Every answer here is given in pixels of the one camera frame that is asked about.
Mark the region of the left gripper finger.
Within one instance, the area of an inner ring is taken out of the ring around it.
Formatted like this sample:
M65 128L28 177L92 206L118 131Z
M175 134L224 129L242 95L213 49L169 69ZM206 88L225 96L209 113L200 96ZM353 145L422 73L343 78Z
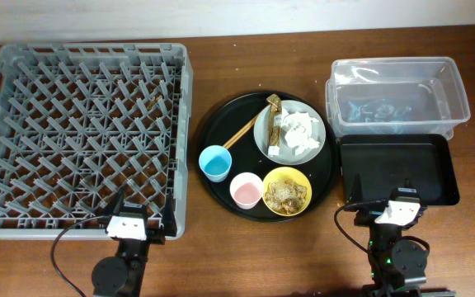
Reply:
M177 226L174 214L174 198L172 193L168 193L165 199L164 209L162 211L162 231L165 236L176 237Z
M107 203L106 207L102 210L102 216L112 216L120 212L120 207L122 206L122 201L125 197L125 188L121 187L116 194L111 198Z

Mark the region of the yellow bowl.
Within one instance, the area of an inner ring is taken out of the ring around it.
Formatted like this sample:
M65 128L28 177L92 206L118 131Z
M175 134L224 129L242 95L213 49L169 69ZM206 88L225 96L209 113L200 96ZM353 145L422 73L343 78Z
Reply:
M310 205L310 202L312 200L313 190L312 190L312 186L311 186L310 181L308 180L308 178L303 173L301 173L301 171L299 171L296 168L293 168L293 167L278 167L278 168L273 169L272 171L270 171L263 180L264 191L263 191L262 199L265 203L264 194L266 193L267 186L268 186L269 183L275 182L277 180L284 180L284 179L291 179L291 180L297 182L299 185L305 186L307 188L306 201L303 205L303 208L296 214L280 214L280 213L277 213L277 212L273 211L267 205L266 206L269 210L271 210L275 214L281 215L281 216L284 216L284 217L292 217L292 216L300 215Z

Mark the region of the light blue cup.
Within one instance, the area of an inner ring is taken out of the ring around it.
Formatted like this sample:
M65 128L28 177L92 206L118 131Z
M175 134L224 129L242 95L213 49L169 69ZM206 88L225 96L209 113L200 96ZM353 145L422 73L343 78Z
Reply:
M223 146L210 145L202 150L199 166L211 182L222 182L230 172L232 156Z

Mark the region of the white tissue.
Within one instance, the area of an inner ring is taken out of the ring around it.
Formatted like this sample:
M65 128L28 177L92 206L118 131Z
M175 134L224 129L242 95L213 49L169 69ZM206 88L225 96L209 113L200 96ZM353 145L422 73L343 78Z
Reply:
M313 124L319 120L307 112L289 113L282 108L281 129L285 132L285 142L295 155L302 154L307 149L316 149L320 142L312 137Z

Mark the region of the brown snack wrapper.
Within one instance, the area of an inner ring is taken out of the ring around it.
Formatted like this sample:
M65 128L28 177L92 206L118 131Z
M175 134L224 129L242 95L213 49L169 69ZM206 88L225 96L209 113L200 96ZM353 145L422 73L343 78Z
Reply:
M270 105L268 117L268 146L267 155L278 156L280 153L280 125L282 120L282 104L278 95L272 94L267 98Z

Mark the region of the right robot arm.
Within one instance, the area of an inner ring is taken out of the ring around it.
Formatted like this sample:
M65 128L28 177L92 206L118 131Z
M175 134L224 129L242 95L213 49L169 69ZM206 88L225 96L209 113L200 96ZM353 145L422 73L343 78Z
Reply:
M368 255L372 285L362 287L362 295L382 296L455 296L448 289L428 289L426 268L430 245L402 232L415 225L422 215L421 199L409 181L395 188L384 199L364 201L362 182L355 177L348 210L356 212L354 224L369 229L369 241L363 251Z

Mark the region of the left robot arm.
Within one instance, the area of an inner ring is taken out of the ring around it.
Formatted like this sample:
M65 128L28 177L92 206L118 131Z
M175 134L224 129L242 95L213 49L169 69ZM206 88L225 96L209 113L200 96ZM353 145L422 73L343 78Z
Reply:
M103 258L93 268L95 296L139 296L150 246L163 245L167 236L177 233L172 194L166 195L161 224L149 228L146 207L127 201L125 190L125 186L119 189L99 219L118 248L113 257Z

